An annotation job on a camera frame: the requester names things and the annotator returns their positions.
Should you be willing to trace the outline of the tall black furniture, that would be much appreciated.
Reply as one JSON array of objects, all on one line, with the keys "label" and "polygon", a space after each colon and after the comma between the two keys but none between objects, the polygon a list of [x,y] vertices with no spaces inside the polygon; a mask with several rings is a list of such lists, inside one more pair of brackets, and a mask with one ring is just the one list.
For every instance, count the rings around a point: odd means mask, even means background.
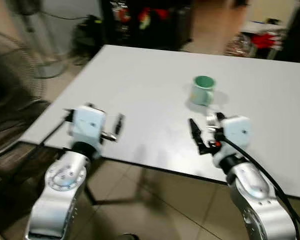
[{"label": "tall black furniture", "polygon": [[297,8],[288,27],[282,50],[277,53],[275,59],[300,63],[300,6]]}]

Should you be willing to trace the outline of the low white side table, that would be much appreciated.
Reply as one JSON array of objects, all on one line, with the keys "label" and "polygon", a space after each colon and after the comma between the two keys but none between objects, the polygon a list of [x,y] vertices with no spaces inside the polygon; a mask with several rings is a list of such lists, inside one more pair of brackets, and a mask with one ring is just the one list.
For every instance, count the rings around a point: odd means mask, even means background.
[{"label": "low white side table", "polygon": [[[259,58],[265,60],[275,60],[278,52],[282,50],[282,45],[287,36],[288,28],[276,23],[246,22],[239,33],[232,37],[225,46],[223,54],[227,57]],[[257,49],[251,41],[254,34],[264,32],[274,32],[280,36],[280,43],[276,48]]]}]

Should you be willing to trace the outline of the black table leg frame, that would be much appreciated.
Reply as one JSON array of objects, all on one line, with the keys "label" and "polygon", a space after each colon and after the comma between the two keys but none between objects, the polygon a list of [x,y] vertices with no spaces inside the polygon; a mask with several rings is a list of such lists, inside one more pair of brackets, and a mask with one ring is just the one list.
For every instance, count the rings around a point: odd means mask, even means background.
[{"label": "black table leg frame", "polygon": [[156,197],[152,174],[148,167],[118,161],[97,162],[90,170],[86,190],[93,205],[123,205],[152,202]]}]

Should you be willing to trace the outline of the red item in cabinet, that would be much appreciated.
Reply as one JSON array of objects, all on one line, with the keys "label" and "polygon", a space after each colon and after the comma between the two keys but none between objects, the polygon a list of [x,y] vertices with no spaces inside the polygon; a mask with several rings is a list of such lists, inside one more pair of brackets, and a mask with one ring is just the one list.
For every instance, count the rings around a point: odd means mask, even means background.
[{"label": "red item in cabinet", "polygon": [[155,7],[143,7],[138,14],[137,18],[139,21],[139,30],[145,30],[152,22],[159,23],[168,19],[169,12],[166,9],[155,8]]}]

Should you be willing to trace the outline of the black shelf cabinet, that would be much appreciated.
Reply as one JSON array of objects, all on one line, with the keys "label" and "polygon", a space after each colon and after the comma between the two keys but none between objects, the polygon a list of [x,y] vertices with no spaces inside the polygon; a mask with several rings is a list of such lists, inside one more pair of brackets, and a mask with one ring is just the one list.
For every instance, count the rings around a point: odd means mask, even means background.
[{"label": "black shelf cabinet", "polygon": [[[97,0],[104,42],[151,50],[177,51],[191,42],[195,0]],[[168,19],[139,29],[137,18],[145,7],[168,10]]]}]

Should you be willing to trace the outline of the pedestal fan with round base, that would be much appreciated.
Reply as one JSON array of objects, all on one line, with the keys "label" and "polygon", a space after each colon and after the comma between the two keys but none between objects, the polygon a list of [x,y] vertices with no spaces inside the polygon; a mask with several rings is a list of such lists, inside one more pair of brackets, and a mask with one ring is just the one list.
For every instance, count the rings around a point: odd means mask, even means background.
[{"label": "pedestal fan with round base", "polygon": [[43,0],[3,1],[35,60],[35,77],[52,79],[62,75],[68,65],[60,54],[49,21],[43,16]]}]

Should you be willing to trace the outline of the black bag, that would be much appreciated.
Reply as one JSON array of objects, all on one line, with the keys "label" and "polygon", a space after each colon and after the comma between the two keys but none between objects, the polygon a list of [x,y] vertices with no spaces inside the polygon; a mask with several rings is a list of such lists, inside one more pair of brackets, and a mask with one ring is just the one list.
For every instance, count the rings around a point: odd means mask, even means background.
[{"label": "black bag", "polygon": [[89,14],[72,30],[71,53],[75,57],[94,57],[104,46],[102,19]]}]

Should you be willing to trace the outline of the red cloth bundle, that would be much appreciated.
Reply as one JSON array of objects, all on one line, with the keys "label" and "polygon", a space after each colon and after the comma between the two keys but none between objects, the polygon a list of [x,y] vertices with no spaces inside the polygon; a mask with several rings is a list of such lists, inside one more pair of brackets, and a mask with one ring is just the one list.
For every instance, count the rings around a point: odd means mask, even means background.
[{"label": "red cloth bundle", "polygon": [[280,35],[271,31],[255,33],[250,37],[252,44],[258,50],[276,48],[280,43],[280,39]]}]

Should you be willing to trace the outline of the green ceramic mug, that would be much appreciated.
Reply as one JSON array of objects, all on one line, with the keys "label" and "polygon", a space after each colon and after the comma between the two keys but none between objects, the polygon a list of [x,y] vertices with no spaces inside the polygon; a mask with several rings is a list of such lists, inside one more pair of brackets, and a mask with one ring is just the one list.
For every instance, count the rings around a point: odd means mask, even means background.
[{"label": "green ceramic mug", "polygon": [[199,75],[193,78],[189,101],[194,105],[209,106],[214,100],[216,80]]}]

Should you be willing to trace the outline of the black robot foot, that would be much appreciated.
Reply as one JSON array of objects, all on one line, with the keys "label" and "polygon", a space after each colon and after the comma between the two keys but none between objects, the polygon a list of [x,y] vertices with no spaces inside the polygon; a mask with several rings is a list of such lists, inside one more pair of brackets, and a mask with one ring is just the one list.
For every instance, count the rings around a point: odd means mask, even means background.
[{"label": "black robot foot", "polygon": [[140,240],[139,236],[134,233],[121,233],[114,240]]}]

